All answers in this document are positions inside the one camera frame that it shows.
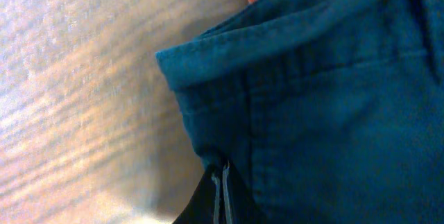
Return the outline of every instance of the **stitching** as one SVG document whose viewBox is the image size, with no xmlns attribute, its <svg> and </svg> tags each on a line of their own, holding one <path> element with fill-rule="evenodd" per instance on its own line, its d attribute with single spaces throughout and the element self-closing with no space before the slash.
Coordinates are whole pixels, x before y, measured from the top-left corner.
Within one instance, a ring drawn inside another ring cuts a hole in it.
<svg viewBox="0 0 444 224">
<path fill-rule="evenodd" d="M 277 89 L 284 89 L 286 86 L 288 85 L 292 85 L 294 83 L 298 83 L 300 81 L 304 81 L 307 79 L 312 79 L 312 78 L 316 78 L 319 76 L 324 76 L 326 74 L 333 74 L 335 72 L 339 72 L 339 71 L 346 71 L 346 70 L 350 70 L 350 69 L 366 69 L 366 68 L 371 68 L 371 67 L 375 67 L 375 66 L 379 66 L 379 65 L 383 65 L 383 64 L 388 64 L 388 63 L 398 63 L 398 62 L 402 62 L 404 60 L 409 60 L 412 58 L 418 58 L 418 57 L 422 57 L 424 55 L 427 55 L 426 50 L 419 50 L 419 51 L 409 51 L 406 53 L 400 53 L 398 57 L 394 57 L 394 58 L 384 58 L 381 60 L 374 60 L 374 61 L 368 61 L 368 60 L 358 60 L 357 62 L 353 62 L 353 63 L 340 63 L 340 64 L 334 64 L 330 67 L 323 67 L 322 69 L 318 70 L 318 71 L 314 71 L 313 73 L 307 75 L 307 76 L 290 76 L 288 79 L 288 83 L 285 84 L 273 84 L 273 85 L 263 85 L 263 86 L 258 86 L 258 87 L 254 87 L 251 88 L 249 92 L 240 92 L 235 94 L 234 96 L 229 96 L 223 100 L 220 101 L 216 101 L 215 103 L 209 104 L 209 105 L 203 105 L 201 107 L 197 107 L 196 109 L 191 109 L 191 110 L 182 110 L 182 114 L 188 116 L 188 117 L 192 117 L 195 116 L 197 114 L 204 114 L 213 110 L 218 110 L 223 106 L 229 105 L 231 103 L 234 103 L 235 101 L 238 101 L 239 99 L 242 99 L 244 97 L 247 96 L 247 94 L 253 94 L 255 92 L 263 92 L 266 90 L 277 90 Z"/>
<path fill-rule="evenodd" d="M 193 53 L 197 51 L 208 51 L 205 49 L 207 49 L 209 46 L 213 47 L 215 44 L 220 47 L 221 45 L 238 42 L 239 40 L 246 41 L 252 38 L 263 37 L 264 35 L 270 35 L 272 31 L 274 32 L 273 34 L 280 34 L 284 31 L 290 31 L 291 28 L 288 27 L 289 23 L 293 21 L 300 21 L 301 18 L 311 18 L 307 15 L 318 12 L 319 10 L 325 10 L 328 8 L 329 4 L 330 0 L 327 0 L 312 8 L 278 17 L 276 19 L 266 21 L 260 25 L 220 33 L 218 35 L 199 40 L 198 42 L 188 42 L 166 50 L 165 52 L 160 51 L 157 53 L 157 58 L 159 62 L 163 63 L 166 60 L 177 58 L 177 55 L 182 55 L 185 52 Z"/>
</svg>

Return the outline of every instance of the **wooden surface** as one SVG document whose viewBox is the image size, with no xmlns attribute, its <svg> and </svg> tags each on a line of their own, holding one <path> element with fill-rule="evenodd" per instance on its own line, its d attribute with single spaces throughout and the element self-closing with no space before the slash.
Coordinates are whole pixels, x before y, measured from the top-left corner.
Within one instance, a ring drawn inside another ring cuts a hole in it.
<svg viewBox="0 0 444 224">
<path fill-rule="evenodd" d="M 0 0 L 0 223 L 174 219 L 202 168 L 154 53 L 245 5 Z"/>
</svg>

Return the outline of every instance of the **seam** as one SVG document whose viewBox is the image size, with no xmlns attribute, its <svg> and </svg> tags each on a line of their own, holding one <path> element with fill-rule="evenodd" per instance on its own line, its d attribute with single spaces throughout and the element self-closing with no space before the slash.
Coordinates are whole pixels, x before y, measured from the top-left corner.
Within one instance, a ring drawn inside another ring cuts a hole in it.
<svg viewBox="0 0 444 224">
<path fill-rule="evenodd" d="M 374 60 L 374 61 L 358 61 L 358 62 L 353 62 L 350 64 L 346 64 L 346 63 L 340 63 L 340 64 L 334 64 L 330 67 L 323 67 L 321 70 L 318 71 L 314 71 L 313 73 L 306 75 L 306 76 L 289 76 L 288 82 L 285 84 L 272 84 L 272 85 L 263 85 L 263 86 L 258 86 L 258 87 L 254 87 L 251 88 L 249 92 L 240 92 L 235 94 L 234 96 L 230 96 L 227 97 L 221 101 L 217 101 L 215 103 L 212 103 L 210 105 L 205 105 L 202 107 L 198 107 L 196 109 L 192 109 L 192 110 L 182 110 L 182 114 L 186 115 L 186 116 L 195 116 L 197 114 L 204 114 L 207 112 L 211 112 L 213 110 L 218 110 L 223 106 L 229 105 L 231 103 L 234 103 L 236 101 L 238 101 L 239 99 L 243 99 L 245 97 L 247 97 L 247 94 L 254 94 L 256 92 L 263 92 L 269 89 L 283 89 L 284 87 L 288 86 L 288 85 L 292 85 L 294 83 L 298 83 L 301 80 L 307 80 L 307 79 L 312 79 L 312 78 L 316 78 L 319 76 L 324 76 L 326 74 L 333 74 L 339 71 L 347 71 L 347 70 L 351 70 L 351 69 L 366 69 L 366 68 L 370 68 L 370 67 L 375 67 L 375 66 L 379 66 L 379 65 L 383 65 L 383 64 L 387 64 L 387 63 L 399 63 L 399 62 L 403 62 L 405 60 L 409 60 L 412 58 L 418 58 L 418 57 L 422 57 L 427 55 L 427 50 L 419 50 L 419 51 L 410 51 L 407 53 L 400 53 L 399 56 L 394 57 L 394 58 L 384 58 L 384 59 L 380 59 L 380 60 Z"/>
<path fill-rule="evenodd" d="M 255 111 L 253 110 L 253 99 L 252 95 L 248 93 L 248 72 L 242 72 L 241 73 L 241 84 L 242 84 L 242 92 L 245 94 L 244 102 L 247 107 L 247 114 L 248 114 L 248 185 L 250 188 L 253 187 L 253 175 L 252 175 L 252 154 L 253 154 L 253 137 L 255 133 Z"/>
<path fill-rule="evenodd" d="M 329 5 L 330 0 L 327 0 L 312 8 L 278 17 L 276 19 L 266 21 L 260 25 L 238 28 L 195 42 L 188 42 L 166 50 L 169 53 L 160 51 L 157 53 L 157 59 L 159 63 L 163 63 L 167 60 L 177 58 L 177 55 L 181 55 L 185 52 L 193 53 L 197 51 L 207 51 L 205 49 L 207 49 L 208 46 L 214 48 L 215 44 L 217 44 L 220 48 L 221 45 L 225 45 L 227 43 L 238 42 L 239 40 L 246 41 L 255 37 L 263 37 L 264 35 L 270 34 L 271 31 L 274 31 L 273 34 L 280 34 L 281 32 L 289 30 L 287 26 L 292 21 L 299 21 L 301 18 L 311 18 L 307 17 L 307 15 L 310 13 L 319 13 L 319 11 L 327 10 Z"/>
<path fill-rule="evenodd" d="M 437 0 L 422 0 L 422 12 L 424 13 L 424 16 L 426 17 L 425 22 L 425 30 L 427 31 L 428 35 L 428 41 L 429 41 L 429 48 L 430 48 L 430 61 L 431 61 L 431 69 L 433 70 L 436 81 L 438 83 L 443 83 L 444 80 L 444 68 L 443 64 L 441 63 L 442 60 L 439 57 L 440 52 L 440 44 L 439 44 L 439 14 L 440 12 L 440 1 Z"/>
</svg>

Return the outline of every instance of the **wood grain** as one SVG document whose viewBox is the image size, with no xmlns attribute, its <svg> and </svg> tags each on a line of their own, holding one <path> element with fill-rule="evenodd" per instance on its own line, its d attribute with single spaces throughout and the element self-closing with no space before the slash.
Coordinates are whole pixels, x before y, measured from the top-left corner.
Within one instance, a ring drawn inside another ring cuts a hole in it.
<svg viewBox="0 0 444 224">
<path fill-rule="evenodd" d="M 154 53 L 245 5 L 0 0 L 0 222 L 174 219 L 202 168 Z"/>
</svg>

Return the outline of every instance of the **clothing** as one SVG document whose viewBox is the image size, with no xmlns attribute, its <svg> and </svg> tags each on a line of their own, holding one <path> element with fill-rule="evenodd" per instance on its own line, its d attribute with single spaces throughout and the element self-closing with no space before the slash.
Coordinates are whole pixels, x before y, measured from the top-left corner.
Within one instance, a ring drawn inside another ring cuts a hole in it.
<svg viewBox="0 0 444 224">
<path fill-rule="evenodd" d="M 191 200 L 173 224 L 265 224 L 241 175 L 229 161 L 208 166 Z"/>
<path fill-rule="evenodd" d="M 258 0 L 160 51 L 271 223 L 444 223 L 444 0 Z"/>
</svg>

